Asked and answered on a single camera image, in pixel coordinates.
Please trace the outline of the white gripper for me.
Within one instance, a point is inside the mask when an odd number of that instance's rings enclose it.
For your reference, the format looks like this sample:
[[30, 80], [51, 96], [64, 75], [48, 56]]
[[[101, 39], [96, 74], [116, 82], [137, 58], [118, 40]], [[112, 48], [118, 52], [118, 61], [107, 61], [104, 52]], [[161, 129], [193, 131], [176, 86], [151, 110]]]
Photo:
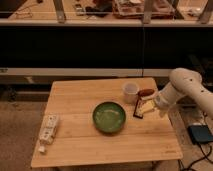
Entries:
[[155, 106], [159, 109], [159, 115], [163, 117], [170, 107], [172, 106], [172, 100], [170, 94], [165, 93], [164, 91], [159, 91], [154, 102], [152, 100], [146, 101], [139, 109], [139, 112], [144, 115], [145, 113], [153, 112]]

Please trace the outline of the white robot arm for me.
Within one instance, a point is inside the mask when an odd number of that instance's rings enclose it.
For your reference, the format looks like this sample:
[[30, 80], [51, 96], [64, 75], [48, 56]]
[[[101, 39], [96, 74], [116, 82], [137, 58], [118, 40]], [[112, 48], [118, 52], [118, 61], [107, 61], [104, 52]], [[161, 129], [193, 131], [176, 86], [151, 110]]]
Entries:
[[190, 97], [203, 112], [213, 118], [213, 92], [202, 85], [200, 73], [186, 68], [172, 70], [169, 82], [152, 99], [144, 100], [139, 107], [139, 112], [145, 114], [160, 110], [160, 115], [164, 116], [184, 97]]

